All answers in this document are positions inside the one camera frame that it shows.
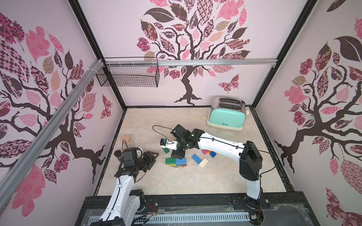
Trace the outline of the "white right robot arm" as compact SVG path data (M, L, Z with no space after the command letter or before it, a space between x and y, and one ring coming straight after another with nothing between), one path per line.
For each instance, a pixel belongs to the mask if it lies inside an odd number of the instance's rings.
M177 125L171 134L174 141L165 139L160 142L162 148L172 150L172 157L182 159L188 149L202 149L226 156L239 163L239 173L246 180L246 195L250 200L258 201L261 197L261 169L263 157L251 141L237 143L215 137L203 130L189 131Z

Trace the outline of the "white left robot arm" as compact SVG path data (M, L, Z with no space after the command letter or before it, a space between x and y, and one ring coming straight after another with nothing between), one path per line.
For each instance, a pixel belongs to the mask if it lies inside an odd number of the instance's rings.
M151 170L159 153L146 151L138 147L116 150L114 156L120 165L115 174L116 184L105 211L92 226L132 226L136 212L145 207L145 195L142 189L134 190L140 171Z

